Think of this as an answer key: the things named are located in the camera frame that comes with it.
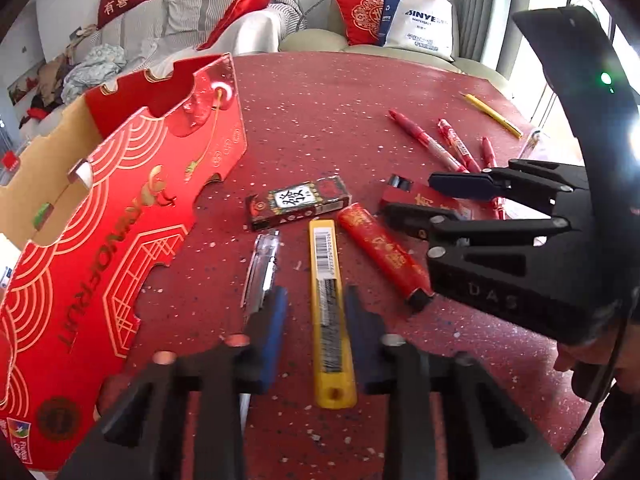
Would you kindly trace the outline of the right hand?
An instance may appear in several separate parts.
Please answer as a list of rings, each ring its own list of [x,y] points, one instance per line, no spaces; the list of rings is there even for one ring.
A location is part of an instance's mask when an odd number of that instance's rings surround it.
[[[611,357],[620,323],[625,317],[624,309],[616,306],[611,312],[597,313],[590,321],[588,332],[579,344],[556,345],[558,356],[555,370],[572,370],[578,362],[606,365]],[[639,403],[639,301],[631,309],[620,353],[616,359],[613,378],[622,393],[629,394],[634,404]]]

